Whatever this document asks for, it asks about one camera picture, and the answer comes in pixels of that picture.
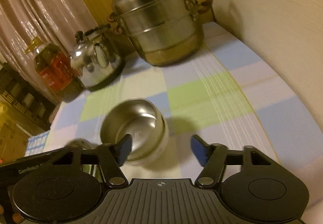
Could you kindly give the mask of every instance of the plaid tablecloth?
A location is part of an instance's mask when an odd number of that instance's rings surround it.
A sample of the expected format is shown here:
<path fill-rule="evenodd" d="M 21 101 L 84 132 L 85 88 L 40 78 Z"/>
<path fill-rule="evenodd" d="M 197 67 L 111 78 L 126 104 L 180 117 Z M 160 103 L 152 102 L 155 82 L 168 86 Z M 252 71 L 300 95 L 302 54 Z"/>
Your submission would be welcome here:
<path fill-rule="evenodd" d="M 314 205 L 323 195 L 323 135 L 289 86 L 251 49 L 216 23 L 204 25 L 201 50 L 170 67 L 153 67 L 136 54 L 112 85 L 63 103 L 48 137 L 31 139 L 27 155 L 61 148 L 74 138 L 100 143 L 105 115 L 119 102 L 146 98 L 167 120 L 166 152 L 146 166 L 123 166 L 128 179 L 192 178 L 201 171 L 190 137 L 230 149 L 253 145 L 300 177 Z M 239 170 L 229 166 L 227 176 Z"/>

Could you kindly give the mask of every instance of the pot handle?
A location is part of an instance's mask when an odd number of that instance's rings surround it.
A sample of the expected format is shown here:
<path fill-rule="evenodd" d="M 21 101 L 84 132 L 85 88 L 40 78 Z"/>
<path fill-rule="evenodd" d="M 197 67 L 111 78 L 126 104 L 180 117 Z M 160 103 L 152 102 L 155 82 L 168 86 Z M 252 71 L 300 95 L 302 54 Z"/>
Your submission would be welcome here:
<path fill-rule="evenodd" d="M 115 17 L 115 13 L 112 12 L 108 17 L 107 17 L 107 20 L 109 23 L 114 23 L 116 20 L 114 19 Z"/>
<path fill-rule="evenodd" d="M 122 35 L 122 30 L 120 30 L 120 25 L 117 25 L 113 32 L 116 34 L 116 35 Z"/>
<path fill-rule="evenodd" d="M 212 7 L 213 0 L 205 0 L 204 2 L 201 2 L 201 8 L 198 9 L 199 14 L 206 13 L 211 7 Z"/>

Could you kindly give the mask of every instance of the kettle lid knob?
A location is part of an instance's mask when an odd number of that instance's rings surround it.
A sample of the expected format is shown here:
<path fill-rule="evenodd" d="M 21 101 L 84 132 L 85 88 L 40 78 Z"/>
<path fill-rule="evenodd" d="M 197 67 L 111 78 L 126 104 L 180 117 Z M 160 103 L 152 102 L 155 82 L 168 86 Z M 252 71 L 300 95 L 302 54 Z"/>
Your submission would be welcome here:
<path fill-rule="evenodd" d="M 83 31 L 76 31 L 75 38 L 77 43 L 83 40 Z"/>

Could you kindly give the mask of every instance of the cooking oil bottle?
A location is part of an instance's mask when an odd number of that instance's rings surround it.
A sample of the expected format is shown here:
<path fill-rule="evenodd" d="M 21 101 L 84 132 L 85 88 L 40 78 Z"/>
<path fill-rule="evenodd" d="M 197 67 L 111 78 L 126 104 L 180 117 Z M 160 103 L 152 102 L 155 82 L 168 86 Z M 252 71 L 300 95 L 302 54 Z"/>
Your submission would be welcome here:
<path fill-rule="evenodd" d="M 62 101 L 70 102 L 83 91 L 81 82 L 72 71 L 70 59 L 59 46 L 35 37 L 25 53 L 33 53 L 36 72 Z"/>

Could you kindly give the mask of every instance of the white wall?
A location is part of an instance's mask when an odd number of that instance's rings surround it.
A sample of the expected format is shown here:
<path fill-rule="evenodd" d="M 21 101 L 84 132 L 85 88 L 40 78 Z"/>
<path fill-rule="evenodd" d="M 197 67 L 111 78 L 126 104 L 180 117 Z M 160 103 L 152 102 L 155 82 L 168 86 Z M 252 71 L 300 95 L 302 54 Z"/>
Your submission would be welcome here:
<path fill-rule="evenodd" d="M 323 0 L 214 0 L 214 12 L 282 76 L 323 129 Z"/>

